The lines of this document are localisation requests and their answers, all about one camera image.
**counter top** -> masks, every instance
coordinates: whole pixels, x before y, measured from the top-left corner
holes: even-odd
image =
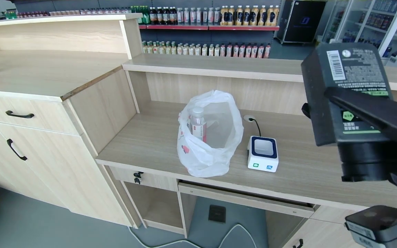
[[[303,82],[299,60],[226,58],[192,55],[142,54],[123,69],[185,75]],[[385,67],[392,90],[397,91],[397,68]]]
[[[177,155],[177,121],[184,104],[150,102],[136,114],[97,157],[103,165],[171,176],[200,184],[350,210],[373,205],[397,207],[397,187],[389,182],[344,183],[336,147],[317,147],[305,116],[241,110],[256,117],[261,132],[277,139],[276,173],[247,168],[246,147],[258,135],[243,121],[244,135],[223,176],[189,175]]]
[[[141,13],[131,14],[84,14],[84,15],[57,15],[44,17],[31,17],[20,19],[0,20],[0,26],[42,23],[42,22],[72,22],[72,21],[111,21],[111,20],[129,20],[142,17]]]
[[[121,70],[124,53],[0,51],[0,96],[62,102]]]

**gray floor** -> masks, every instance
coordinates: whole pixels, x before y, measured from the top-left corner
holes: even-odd
[[[271,53],[269,58],[283,60],[304,60],[314,48],[315,44],[280,44],[280,41],[274,39],[271,44]]]
[[[210,204],[226,207],[226,224],[208,221]],[[199,198],[194,211],[189,240],[203,248],[216,248],[227,231],[242,224],[254,237],[258,248],[267,247],[264,210]],[[155,228],[132,229],[152,247],[183,235]],[[125,226],[73,214],[61,207],[43,203],[0,188],[0,248],[142,248]],[[192,248],[179,243],[167,248]],[[249,236],[237,227],[222,248],[254,247]]]

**cable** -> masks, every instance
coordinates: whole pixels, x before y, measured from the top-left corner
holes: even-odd
[[[227,234],[225,235],[225,237],[224,237],[224,238],[222,239],[222,241],[220,242],[220,245],[218,246],[218,248],[221,248],[221,247],[222,247],[223,242],[225,242],[225,239],[226,239],[227,236],[230,234],[230,232],[232,232],[232,230],[233,230],[234,228],[238,227],[238,226],[241,227],[241,228],[243,228],[243,230],[245,230],[245,231],[247,232],[247,235],[249,235],[249,237],[251,238],[252,243],[254,244],[254,247],[257,248],[257,245],[255,244],[255,241],[254,241],[254,238],[252,238],[252,235],[249,233],[249,231],[248,231],[246,228],[244,228],[244,226],[242,226],[241,224],[235,224],[235,226],[233,226],[233,227],[229,230],[229,232],[227,232]],[[192,246],[194,246],[194,247],[196,247],[196,248],[202,248],[202,247],[200,247],[200,246],[198,246],[198,245],[196,245],[196,244],[194,244],[194,243],[192,243],[191,241],[186,240],[186,239],[177,240],[177,241],[173,241],[173,242],[170,242],[170,243],[166,243],[166,244],[164,244],[164,245],[159,245],[159,246],[153,246],[153,247],[151,247],[151,246],[145,245],[145,244],[136,236],[136,234],[134,234],[134,232],[131,231],[131,228],[130,228],[129,226],[128,226],[128,230],[131,232],[131,234],[134,236],[134,238],[136,238],[137,241],[139,241],[139,243],[140,243],[143,247],[145,247],[145,248],[160,248],[160,247],[166,247],[166,246],[168,246],[168,245],[173,245],[173,244],[182,243],[182,242],[188,243],[188,244],[190,244],[190,245],[192,245]]]
[[[255,121],[255,124],[257,124],[257,127],[258,127],[258,133],[260,134],[260,137],[261,137],[260,126],[258,126],[258,122],[257,122],[257,120],[256,120],[256,119],[254,119],[254,118],[249,118],[249,120],[250,120],[250,121]]]

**glass refrigerator door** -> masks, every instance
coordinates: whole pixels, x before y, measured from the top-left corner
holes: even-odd
[[[366,19],[360,20],[356,25],[364,27],[358,42],[371,43],[379,49],[397,13],[397,0],[375,0]],[[387,47],[382,57],[388,56],[392,50]]]
[[[358,42],[362,40],[362,26],[369,16],[373,2],[381,0],[352,0],[348,13],[346,14],[344,24],[342,25],[336,40],[340,42]]]
[[[349,0],[337,0],[335,7],[332,11],[332,16],[330,17],[329,24],[327,24],[327,28],[323,36],[324,43],[329,43],[331,39],[335,38],[341,20],[343,19],[344,13],[347,9],[348,3]]]

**white plastic bag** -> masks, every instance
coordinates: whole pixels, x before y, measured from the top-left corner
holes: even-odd
[[[194,107],[204,108],[206,143],[193,136],[188,128]],[[233,96],[223,91],[209,91],[193,97],[179,114],[179,123],[177,153],[189,174],[210,177],[227,173],[244,129]]]

